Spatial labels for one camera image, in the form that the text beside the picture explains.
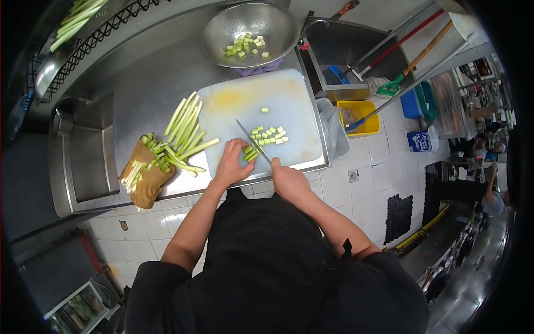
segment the stainless steel bowl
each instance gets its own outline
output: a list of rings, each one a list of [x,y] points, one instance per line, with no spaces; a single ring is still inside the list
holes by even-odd
[[[227,56],[226,46],[232,45],[241,33],[263,36],[265,46],[250,45],[244,57]],[[271,4],[248,2],[229,7],[217,14],[206,26],[200,39],[200,50],[217,65],[232,68],[264,66],[285,56],[299,40],[299,27],[289,11]]]

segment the purple cloth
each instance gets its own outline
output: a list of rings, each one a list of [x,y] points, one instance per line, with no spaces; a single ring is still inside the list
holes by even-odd
[[[277,59],[275,61],[272,61],[272,62],[270,62],[267,65],[262,66],[262,67],[257,67],[257,68],[236,68],[235,70],[237,71],[237,73],[241,74],[241,76],[249,76],[249,75],[254,75],[254,74],[261,74],[261,73],[274,71],[278,67],[278,65],[280,65],[281,62],[282,62],[282,58]]]

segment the left hand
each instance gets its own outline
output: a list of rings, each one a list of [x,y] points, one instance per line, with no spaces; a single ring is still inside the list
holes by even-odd
[[[239,165],[239,153],[247,146],[248,144],[239,138],[234,138],[226,142],[223,156],[219,161],[217,172],[213,179],[214,182],[219,183],[226,189],[231,184],[243,180],[254,170],[256,159],[250,161],[245,168],[241,168]]]

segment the white cutting board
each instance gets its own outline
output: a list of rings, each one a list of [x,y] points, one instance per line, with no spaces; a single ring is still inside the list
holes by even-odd
[[[221,142],[206,149],[206,159],[212,177],[224,151],[224,144],[232,138],[245,137],[236,123],[238,119],[247,130],[263,126],[282,126],[289,142],[264,146],[267,156],[279,157],[283,166],[291,166],[319,158],[323,152],[319,130],[313,114],[312,101],[302,74],[286,69],[243,77],[215,84],[198,91],[202,98],[199,115],[200,129],[206,131],[203,141],[219,138]],[[262,108],[269,112],[262,113]],[[239,156],[241,166],[243,153]],[[270,172],[271,167],[262,156],[256,159],[251,175]]]

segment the hand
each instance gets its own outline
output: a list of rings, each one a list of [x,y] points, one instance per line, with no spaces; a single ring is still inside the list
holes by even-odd
[[[226,142],[224,145],[224,153],[217,166],[217,172],[213,179],[214,182],[220,184],[225,189],[231,184],[243,180],[253,170],[256,160],[252,160],[245,168],[239,166],[239,153],[248,144],[239,138],[234,138]]]
[[[300,202],[315,196],[310,182],[300,170],[281,166],[278,157],[272,159],[271,168],[274,190],[281,198],[299,207]]]

